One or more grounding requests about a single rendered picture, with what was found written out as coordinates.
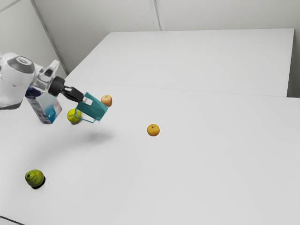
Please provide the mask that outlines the yellow tennis ball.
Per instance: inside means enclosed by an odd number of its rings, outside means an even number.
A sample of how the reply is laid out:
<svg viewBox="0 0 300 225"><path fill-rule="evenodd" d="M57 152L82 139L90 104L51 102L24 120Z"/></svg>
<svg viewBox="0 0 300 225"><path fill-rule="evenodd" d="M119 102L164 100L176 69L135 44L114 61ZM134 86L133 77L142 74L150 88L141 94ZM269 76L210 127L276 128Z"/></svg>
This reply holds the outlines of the yellow tennis ball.
<svg viewBox="0 0 300 225"><path fill-rule="evenodd" d="M78 124L81 121L82 113L79 110L76 110L75 108L70 109L67 112L67 119L71 124Z"/></svg>

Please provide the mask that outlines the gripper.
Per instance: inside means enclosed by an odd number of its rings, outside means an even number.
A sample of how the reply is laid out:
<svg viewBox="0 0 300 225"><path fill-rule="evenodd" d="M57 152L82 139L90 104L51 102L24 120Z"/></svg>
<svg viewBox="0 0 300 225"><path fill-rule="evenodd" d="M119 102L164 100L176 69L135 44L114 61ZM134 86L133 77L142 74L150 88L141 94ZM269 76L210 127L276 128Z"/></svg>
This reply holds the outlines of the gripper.
<svg viewBox="0 0 300 225"><path fill-rule="evenodd" d="M57 97L59 94L63 94L67 99L74 102L83 102L86 105L92 105L92 100L85 97L83 93L74 87L68 87L65 85L65 80L61 77L55 77L50 83L48 93Z"/></svg>

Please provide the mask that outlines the orange fruit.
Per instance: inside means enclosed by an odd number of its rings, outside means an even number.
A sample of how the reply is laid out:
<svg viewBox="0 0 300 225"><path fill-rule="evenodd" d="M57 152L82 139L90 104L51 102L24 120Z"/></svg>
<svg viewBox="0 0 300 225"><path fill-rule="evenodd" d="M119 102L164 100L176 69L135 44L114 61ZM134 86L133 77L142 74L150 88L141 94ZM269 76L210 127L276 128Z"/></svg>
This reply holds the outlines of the orange fruit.
<svg viewBox="0 0 300 225"><path fill-rule="evenodd" d="M150 136L157 136L160 133L160 128L157 124L150 124L147 127L147 133Z"/></svg>

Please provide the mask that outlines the red and yellow apple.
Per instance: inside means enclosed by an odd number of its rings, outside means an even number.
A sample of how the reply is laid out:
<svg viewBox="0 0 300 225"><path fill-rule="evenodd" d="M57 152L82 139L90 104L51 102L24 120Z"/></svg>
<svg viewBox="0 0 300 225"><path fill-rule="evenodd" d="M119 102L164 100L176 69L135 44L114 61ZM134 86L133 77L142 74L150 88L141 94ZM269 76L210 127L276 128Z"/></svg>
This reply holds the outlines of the red and yellow apple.
<svg viewBox="0 0 300 225"><path fill-rule="evenodd" d="M110 95L103 95L101 97L101 103L106 105L107 107L110 107L110 106L112 106L113 99Z"/></svg>

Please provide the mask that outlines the green pear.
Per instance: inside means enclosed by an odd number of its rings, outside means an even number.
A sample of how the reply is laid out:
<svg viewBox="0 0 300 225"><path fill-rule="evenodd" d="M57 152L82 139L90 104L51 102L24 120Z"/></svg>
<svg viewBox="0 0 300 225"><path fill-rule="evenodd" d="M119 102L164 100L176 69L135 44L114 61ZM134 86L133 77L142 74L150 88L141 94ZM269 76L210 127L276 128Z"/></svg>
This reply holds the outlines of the green pear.
<svg viewBox="0 0 300 225"><path fill-rule="evenodd" d="M25 174L25 180L29 186L36 188L42 185L45 176L42 171L34 169Z"/></svg>

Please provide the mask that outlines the teal faceted mug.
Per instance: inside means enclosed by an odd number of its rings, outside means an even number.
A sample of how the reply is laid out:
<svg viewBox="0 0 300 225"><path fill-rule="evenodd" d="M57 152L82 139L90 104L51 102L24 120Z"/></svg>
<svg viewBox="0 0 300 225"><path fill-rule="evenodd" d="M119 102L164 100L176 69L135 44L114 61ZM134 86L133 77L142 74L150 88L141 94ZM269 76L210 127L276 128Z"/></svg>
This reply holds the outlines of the teal faceted mug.
<svg viewBox="0 0 300 225"><path fill-rule="evenodd" d="M78 98L78 104L75 113L80 112L80 119L86 122L94 123L101 121L108 110L108 106L104 105L100 100L86 92Z"/></svg>

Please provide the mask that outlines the white and blue carton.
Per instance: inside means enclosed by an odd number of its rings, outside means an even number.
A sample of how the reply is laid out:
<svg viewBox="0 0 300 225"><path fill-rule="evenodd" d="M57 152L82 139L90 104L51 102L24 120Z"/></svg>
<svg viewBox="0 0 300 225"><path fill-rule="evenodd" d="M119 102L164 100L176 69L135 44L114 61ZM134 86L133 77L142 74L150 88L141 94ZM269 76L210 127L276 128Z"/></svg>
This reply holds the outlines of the white and blue carton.
<svg viewBox="0 0 300 225"><path fill-rule="evenodd" d="M25 97L43 124L52 124L62 111L57 98L47 92L40 92L33 87L29 87Z"/></svg>

